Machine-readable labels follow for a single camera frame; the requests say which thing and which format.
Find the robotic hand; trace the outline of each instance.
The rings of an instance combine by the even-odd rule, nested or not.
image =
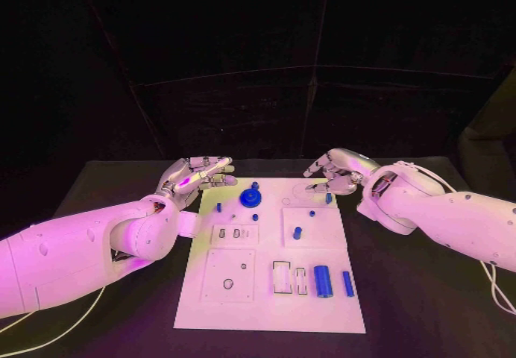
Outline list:
[[[309,186],[308,191],[348,195],[358,184],[364,185],[358,212],[371,220],[404,235],[420,227],[442,245],[516,271],[515,203],[473,192],[456,192],[429,169],[407,162],[381,166],[342,148],[318,159],[305,176],[321,169],[328,183]]]
[[[0,318],[71,302],[162,259],[200,190],[237,184],[230,164],[227,157],[181,159],[140,201],[50,220],[0,241]]]

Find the white cable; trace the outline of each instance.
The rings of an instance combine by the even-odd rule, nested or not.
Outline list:
[[[103,289],[100,290],[100,295],[97,296],[97,299],[96,299],[94,303],[91,304],[91,307],[90,307],[87,313],[83,315],[83,317],[81,317],[81,318],[78,319],[78,321],[74,323],[74,326],[73,326],[55,339],[53,339],[51,341],[48,341],[45,344],[38,345],[37,347],[24,349],[24,350],[21,350],[21,351],[18,351],[18,352],[11,352],[11,353],[6,353],[6,354],[0,354],[0,358],[15,356],[16,354],[28,353],[28,352],[31,352],[31,351],[35,351],[37,349],[44,348],[44,347],[45,347],[47,345],[50,345],[51,343],[55,343],[55,341],[60,340],[60,338],[64,337],[64,335],[67,335],[68,332],[73,331],[73,329],[76,329],[76,327],[78,326],[78,324],[81,323],[81,321],[83,321],[83,320],[86,319],[86,317],[89,316],[91,310],[94,309],[94,307],[96,307],[96,305],[97,305],[97,302],[100,301],[100,296],[103,295],[104,289],[106,289],[106,287],[103,287]]]
[[[450,189],[452,192],[458,192],[458,190],[452,187],[452,185],[447,183],[447,181],[433,172],[430,171],[427,168],[423,168],[422,166],[417,166],[414,163],[407,163],[404,161],[400,161],[397,163],[398,165],[406,165],[406,166],[410,166],[413,168],[417,168],[420,171],[423,171],[430,177],[433,177],[436,180],[439,180]],[[492,264],[492,267],[494,267],[494,276],[492,274],[489,273],[489,270],[488,270],[488,266],[485,264],[483,261],[481,261],[481,264],[482,264],[482,267],[485,268],[485,271],[486,271],[486,274],[488,274],[488,278],[489,280],[492,281],[492,296],[494,296],[494,300],[495,300],[495,303],[498,304],[498,306],[508,312],[511,313],[512,315],[516,315],[516,309],[515,309],[515,306],[514,304],[511,303],[511,300],[509,298],[507,297],[501,287],[498,286],[498,267]],[[498,293],[499,295],[502,296],[504,298],[504,301],[507,302],[508,306],[511,307],[511,310],[502,306],[501,304],[501,301],[498,300]]]
[[[16,322],[14,322],[8,327],[5,327],[4,329],[0,329],[0,333],[2,333],[2,332],[6,332],[14,326],[16,326],[18,323],[21,323],[22,320],[25,320],[27,317],[31,316],[31,314],[34,314],[34,312],[28,313]]]

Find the peg board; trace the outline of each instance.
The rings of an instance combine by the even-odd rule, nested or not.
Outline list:
[[[240,203],[240,194],[253,181],[260,184],[263,202],[259,207],[247,208]],[[352,281],[354,272],[336,199],[334,196],[326,204],[326,194],[305,190],[322,181],[240,178],[237,186],[205,191],[201,230],[191,248],[175,328],[367,332],[355,282],[352,298],[345,291],[342,272],[349,271]],[[259,221],[253,221],[253,214],[259,214]],[[295,226],[303,229],[300,240],[293,237]],[[236,228],[243,227],[251,234],[238,241],[233,235]],[[293,287],[298,287],[296,269],[306,269],[308,295],[300,295],[298,289],[293,294],[274,294],[274,261],[290,262]],[[318,265],[329,267],[331,298],[319,298],[316,294]]]

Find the table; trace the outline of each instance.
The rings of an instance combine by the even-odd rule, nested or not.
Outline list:
[[[445,157],[400,158],[468,184]],[[398,159],[378,159],[383,165]],[[139,200],[172,161],[89,162],[57,216]],[[236,160],[240,177],[302,176],[312,160]],[[417,229],[387,230],[357,212],[362,193],[338,198],[367,335],[174,329],[191,239],[168,257],[110,285],[80,326],[22,357],[512,357],[516,318],[494,303],[478,261]],[[188,208],[198,211],[201,199]],[[515,274],[499,283],[516,301]],[[97,293],[44,310],[0,335],[0,353],[50,341],[76,323]],[[0,321],[4,327],[12,318]]]

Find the blue rectangular bar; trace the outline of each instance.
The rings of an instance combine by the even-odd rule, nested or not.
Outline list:
[[[355,292],[354,292],[352,277],[349,276],[349,272],[348,271],[342,272],[342,276],[345,277],[348,297],[354,297]]]

